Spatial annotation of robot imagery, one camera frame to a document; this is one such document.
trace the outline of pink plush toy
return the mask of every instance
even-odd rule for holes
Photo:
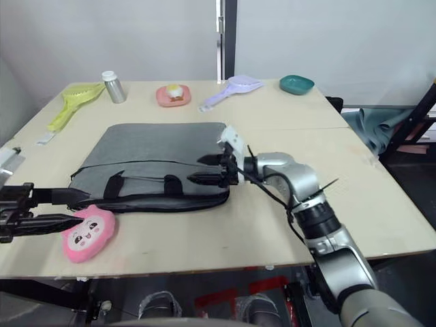
[[[72,262],[83,262],[103,249],[114,234],[115,216],[94,204],[74,213],[74,216],[83,218],[83,222],[62,232],[63,250]]]

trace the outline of wooden table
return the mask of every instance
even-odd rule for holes
[[[184,82],[192,102],[161,108],[155,90],[165,82],[125,83],[127,101],[112,104],[107,92],[81,108],[46,146],[35,142],[60,111],[56,97],[7,146],[21,146],[25,162],[8,184],[66,187],[106,128],[117,123],[223,121],[233,125],[257,152],[281,151],[315,168],[321,185],[339,177],[326,195],[368,258],[436,248],[436,233],[384,167],[358,139],[322,94],[313,89],[294,96],[278,81],[248,95],[224,100],[200,113],[200,102],[222,86],[213,81]],[[68,213],[41,205],[34,213]],[[216,208],[191,213],[117,215],[108,246],[92,260],[73,264],[63,255],[61,236],[17,237],[0,246],[0,277],[103,277],[144,275],[245,266],[304,264],[307,249],[287,226],[283,209],[256,186],[231,189]]]

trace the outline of black bag strap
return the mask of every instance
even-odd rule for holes
[[[124,185],[124,177],[121,175],[124,173],[124,170],[117,172],[115,175],[109,177],[108,182],[106,183],[106,187],[103,193],[103,199],[105,200],[113,200],[118,197],[120,194],[120,190]]]
[[[108,182],[103,193],[103,199],[114,200],[117,199],[121,189],[124,186],[125,177],[123,177],[124,170],[117,172],[115,175],[109,177]],[[165,175],[163,178],[163,194],[165,196],[181,196],[183,195],[183,185],[181,180],[175,175]]]

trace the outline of white wall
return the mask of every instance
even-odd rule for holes
[[[239,0],[236,73],[306,76],[346,105],[416,105],[436,77],[435,0]]]
[[[36,105],[0,58],[0,147],[35,113]]]
[[[71,82],[217,76],[213,0],[0,0],[0,55],[38,106]]]

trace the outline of silver bottle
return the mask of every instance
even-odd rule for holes
[[[102,72],[102,79],[114,104],[120,104],[126,100],[123,87],[121,86],[118,77],[112,70]]]

